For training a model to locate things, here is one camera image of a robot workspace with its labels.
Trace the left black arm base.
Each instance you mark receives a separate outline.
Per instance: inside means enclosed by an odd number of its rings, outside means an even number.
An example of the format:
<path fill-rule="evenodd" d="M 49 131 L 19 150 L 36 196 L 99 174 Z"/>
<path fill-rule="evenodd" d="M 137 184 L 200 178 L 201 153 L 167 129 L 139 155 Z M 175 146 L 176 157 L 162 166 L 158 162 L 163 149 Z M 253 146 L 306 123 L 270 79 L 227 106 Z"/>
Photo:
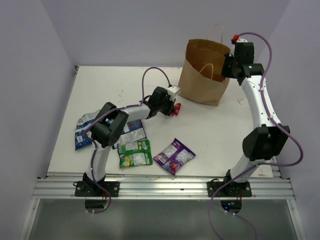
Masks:
<path fill-rule="evenodd" d="M 102 178 L 95 184 L 86 173 L 83 175 L 82 180 L 75 181 L 72 185 L 75 187 L 74 195 L 76 197 L 101 197 L 98 200 L 86 199 L 84 201 L 85 209 L 92 214 L 104 212 L 109 208 L 111 198 L 119 196 L 119 181 L 105 181 L 105 178 Z"/>

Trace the purple snack bag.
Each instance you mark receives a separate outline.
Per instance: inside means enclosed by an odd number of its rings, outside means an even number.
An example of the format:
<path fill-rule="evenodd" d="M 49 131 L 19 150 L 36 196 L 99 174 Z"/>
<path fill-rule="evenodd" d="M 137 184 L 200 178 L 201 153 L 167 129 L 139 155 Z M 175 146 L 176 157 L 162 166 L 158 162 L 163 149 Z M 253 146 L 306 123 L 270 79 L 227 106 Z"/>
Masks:
<path fill-rule="evenodd" d="M 177 138 L 173 140 L 163 151 L 153 157 L 163 169 L 172 175 L 187 162 L 196 157 L 196 154 Z"/>

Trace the small red snack packet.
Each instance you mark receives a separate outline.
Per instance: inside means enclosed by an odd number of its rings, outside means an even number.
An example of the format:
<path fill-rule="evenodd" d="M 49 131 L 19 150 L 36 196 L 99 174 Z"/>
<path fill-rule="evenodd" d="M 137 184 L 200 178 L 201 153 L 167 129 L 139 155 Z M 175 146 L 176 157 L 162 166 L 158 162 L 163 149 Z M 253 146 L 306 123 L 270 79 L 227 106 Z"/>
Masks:
<path fill-rule="evenodd" d="M 173 106 L 173 112 L 170 114 L 170 117 L 177 116 L 180 112 L 181 106 L 182 106 L 181 103 L 176 103 Z"/>

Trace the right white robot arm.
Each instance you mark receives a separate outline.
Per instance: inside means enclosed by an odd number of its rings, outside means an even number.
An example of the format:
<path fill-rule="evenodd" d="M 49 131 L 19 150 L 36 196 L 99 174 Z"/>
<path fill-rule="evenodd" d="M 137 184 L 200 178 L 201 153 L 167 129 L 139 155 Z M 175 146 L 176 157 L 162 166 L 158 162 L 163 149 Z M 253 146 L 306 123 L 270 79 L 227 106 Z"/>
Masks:
<path fill-rule="evenodd" d="M 247 98 L 253 121 L 253 130 L 243 139 L 243 155 L 237 164 L 228 170 L 223 183 L 223 192 L 235 196 L 240 183 L 248 182 L 259 164 L 271 160 L 282 151 L 288 136 L 279 129 L 280 119 L 270 101 L 264 68 L 254 63 L 255 48 L 245 39 L 233 41 L 233 49 L 225 54 L 221 74 L 225 78 L 237 79 Z"/>

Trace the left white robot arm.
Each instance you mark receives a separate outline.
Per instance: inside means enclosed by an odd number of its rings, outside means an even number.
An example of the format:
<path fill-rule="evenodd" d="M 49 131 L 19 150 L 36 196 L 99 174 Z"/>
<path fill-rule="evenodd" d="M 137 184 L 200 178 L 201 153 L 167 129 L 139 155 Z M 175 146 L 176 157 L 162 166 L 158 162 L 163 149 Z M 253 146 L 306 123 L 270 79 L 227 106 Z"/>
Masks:
<path fill-rule="evenodd" d="M 93 153 L 88 170 L 83 174 L 82 181 L 86 184 L 86 190 L 92 196 L 103 193 L 106 175 L 106 164 L 112 146 L 119 140 L 125 125 L 135 120 L 147 120 L 162 113 L 169 116 L 174 112 L 176 96 L 180 88 L 170 86 L 168 88 L 156 87 L 147 100 L 139 104 L 117 107 L 107 102 L 97 114 L 93 123 L 84 132 L 90 132 L 88 139 L 92 142 Z"/>

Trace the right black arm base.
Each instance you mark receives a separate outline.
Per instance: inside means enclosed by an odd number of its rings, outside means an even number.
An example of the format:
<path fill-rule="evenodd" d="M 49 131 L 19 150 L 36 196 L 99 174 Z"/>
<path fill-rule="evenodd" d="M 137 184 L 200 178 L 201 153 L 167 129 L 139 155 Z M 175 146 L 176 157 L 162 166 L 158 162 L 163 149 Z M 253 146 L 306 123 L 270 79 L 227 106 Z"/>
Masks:
<path fill-rule="evenodd" d="M 218 178 L 208 181 L 206 183 L 208 196 L 211 198 L 214 192 L 224 183 L 224 181 L 220 181 Z M 242 198 L 252 197 L 252 190 L 249 182 L 232 182 L 222 188 L 215 196 L 218 198 L 231 198 L 231 200 L 221 200 L 220 205 L 225 211 L 237 214 L 243 206 Z"/>

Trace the brown paper bag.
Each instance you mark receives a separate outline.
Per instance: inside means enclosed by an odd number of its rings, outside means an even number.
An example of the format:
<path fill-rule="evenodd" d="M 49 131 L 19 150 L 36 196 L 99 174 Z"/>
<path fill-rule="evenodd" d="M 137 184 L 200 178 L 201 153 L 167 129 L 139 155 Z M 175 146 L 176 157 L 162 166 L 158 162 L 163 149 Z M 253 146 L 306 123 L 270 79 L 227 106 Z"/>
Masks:
<path fill-rule="evenodd" d="M 223 44 L 225 26 L 220 41 L 190 39 L 185 50 L 185 59 L 178 82 L 180 96 L 188 100 L 217 107 L 230 79 L 222 76 L 225 55 L 230 48 Z"/>

